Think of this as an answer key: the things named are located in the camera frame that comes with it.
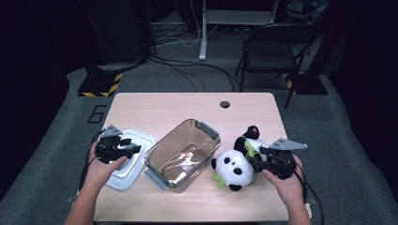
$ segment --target dark background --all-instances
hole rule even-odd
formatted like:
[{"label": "dark background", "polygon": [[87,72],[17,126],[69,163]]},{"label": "dark background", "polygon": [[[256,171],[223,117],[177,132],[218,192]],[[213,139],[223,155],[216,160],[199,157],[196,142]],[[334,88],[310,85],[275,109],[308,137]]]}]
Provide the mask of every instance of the dark background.
[{"label": "dark background", "polygon": [[[181,14],[188,11],[181,10],[186,9],[184,0],[148,2],[154,21],[174,8]],[[201,2],[193,4],[200,8]],[[6,125],[1,135],[3,198],[61,107],[69,90],[66,75],[87,62],[104,65],[105,61],[82,1],[3,0],[0,4],[0,71],[6,94],[1,117]],[[327,75],[344,102],[352,130],[385,175],[395,200],[397,8],[395,3],[330,0],[321,25],[325,39],[307,71],[319,74],[332,62]],[[355,163],[344,156],[342,160]]]}]

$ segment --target chair leg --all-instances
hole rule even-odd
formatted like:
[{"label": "chair leg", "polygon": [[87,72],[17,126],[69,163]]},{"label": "chair leg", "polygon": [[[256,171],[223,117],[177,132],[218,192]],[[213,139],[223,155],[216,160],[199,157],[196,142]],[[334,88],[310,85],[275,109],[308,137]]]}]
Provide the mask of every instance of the chair leg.
[{"label": "chair leg", "polygon": [[242,76],[240,77],[240,92],[243,92],[244,80],[245,80],[245,68],[242,69]]},{"label": "chair leg", "polygon": [[287,107],[289,106],[290,98],[292,97],[293,93],[294,93],[293,87],[290,87],[290,88],[289,88],[289,95],[287,96],[287,100],[286,100],[286,102],[284,103],[284,108],[285,108],[286,110],[287,110]]},{"label": "chair leg", "polygon": [[237,65],[237,71],[235,71],[235,77],[237,76],[237,73],[239,72],[240,66],[242,66],[242,61],[243,61],[243,56],[240,58],[239,64]]}]

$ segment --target chair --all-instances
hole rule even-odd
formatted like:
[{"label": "chair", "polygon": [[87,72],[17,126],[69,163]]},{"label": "chair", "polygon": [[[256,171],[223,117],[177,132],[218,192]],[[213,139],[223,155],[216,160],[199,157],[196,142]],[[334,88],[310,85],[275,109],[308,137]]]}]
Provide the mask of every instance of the chair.
[{"label": "chair", "polygon": [[[243,92],[245,72],[289,74],[291,85],[287,85],[289,95],[284,104],[287,109],[294,90],[294,80],[299,75],[306,51],[318,37],[316,27],[306,23],[275,22],[256,27],[244,41],[244,50],[235,76],[241,70],[240,92]],[[294,53],[291,44],[300,44],[301,49]]]}]

